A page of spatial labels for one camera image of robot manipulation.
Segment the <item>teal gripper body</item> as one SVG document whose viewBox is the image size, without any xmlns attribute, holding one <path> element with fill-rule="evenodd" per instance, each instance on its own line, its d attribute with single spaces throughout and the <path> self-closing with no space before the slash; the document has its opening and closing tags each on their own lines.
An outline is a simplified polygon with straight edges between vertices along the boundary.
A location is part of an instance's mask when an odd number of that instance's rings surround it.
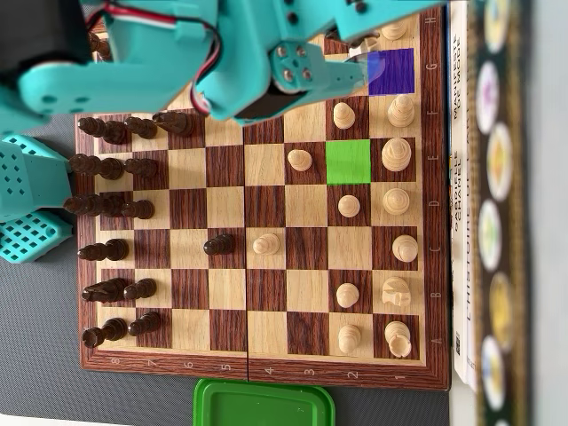
<svg viewBox="0 0 568 426">
<path fill-rule="evenodd" d="M 209 114 L 217 120 L 248 124 L 333 98 L 318 92 L 287 95 L 279 91 L 272 83 L 268 54 L 280 42 L 312 43 L 314 36 L 336 28 L 337 5 L 337 1 L 221 2 L 221 55 L 197 85 Z"/>
</svg>

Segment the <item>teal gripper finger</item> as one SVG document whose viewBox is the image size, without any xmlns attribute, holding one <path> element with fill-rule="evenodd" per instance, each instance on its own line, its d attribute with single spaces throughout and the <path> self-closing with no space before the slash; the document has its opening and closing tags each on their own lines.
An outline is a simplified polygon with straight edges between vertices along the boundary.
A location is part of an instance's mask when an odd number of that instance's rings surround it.
<svg viewBox="0 0 568 426">
<path fill-rule="evenodd" d="M 283 41 L 268 54 L 272 83 L 287 95 L 349 94 L 368 81 L 365 60 L 326 60 L 313 43 Z"/>
<path fill-rule="evenodd" d="M 438 7 L 445 1 L 356 1 L 335 6 L 335 26 L 340 39 L 353 41 L 374 29 L 417 12 Z"/>
</svg>

